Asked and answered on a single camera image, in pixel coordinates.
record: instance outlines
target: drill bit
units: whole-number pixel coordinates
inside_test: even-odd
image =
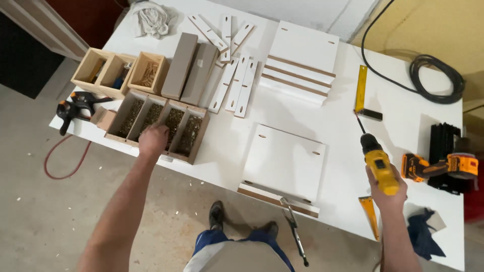
[[[362,128],[363,134],[365,134],[366,132],[365,132],[365,130],[364,130],[364,128],[363,128],[363,124],[362,124],[362,122],[360,121],[360,118],[359,118],[359,117],[358,117],[358,115],[356,114],[356,110],[353,110],[353,112],[354,112],[354,114],[355,114],[355,116],[356,116],[356,119],[358,120],[358,124],[360,124],[360,127]]]

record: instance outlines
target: concrete floor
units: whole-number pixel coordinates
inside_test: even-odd
[[[58,101],[73,88],[67,82],[75,67],[75,62],[65,61],[35,100],[0,85],[2,271],[75,271],[99,215],[135,159],[93,143],[73,177],[55,181],[44,174],[45,155],[62,139],[48,124]],[[52,154],[49,171],[68,174],[86,144],[78,137],[64,142]],[[208,226],[209,208],[218,199],[227,210],[229,237],[242,238],[250,227],[278,222],[277,241],[297,271],[371,271],[379,259],[378,243],[299,216],[299,234],[310,263],[304,268],[279,208],[156,166],[130,270],[183,270],[197,234]],[[466,240],[467,271],[482,269],[483,253],[480,243]],[[425,271],[454,271],[433,262],[422,264]]]

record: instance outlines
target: hand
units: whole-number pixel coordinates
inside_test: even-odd
[[[375,180],[370,167],[366,166],[366,174],[371,187],[371,197],[380,209],[381,216],[388,214],[403,214],[403,204],[407,199],[407,184],[400,177],[400,173],[394,165],[390,165],[396,180],[400,183],[400,188],[394,196],[388,196],[378,189],[378,181]]]
[[[166,148],[169,129],[165,125],[148,126],[139,136],[139,155],[158,158]]]

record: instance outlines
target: white wall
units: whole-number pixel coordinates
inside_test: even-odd
[[[210,0],[267,19],[351,38],[379,0]]]

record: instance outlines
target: screwdriver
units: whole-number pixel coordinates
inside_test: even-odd
[[[393,196],[396,194],[396,192],[398,192],[400,185],[396,180],[393,170],[390,166],[390,159],[388,158],[387,153],[383,151],[383,148],[378,143],[375,136],[371,135],[370,133],[366,133],[360,118],[358,115],[356,115],[356,112],[355,116],[363,131],[360,142],[363,147],[366,165],[370,167],[375,180],[378,181],[378,189],[380,189],[386,195]]]

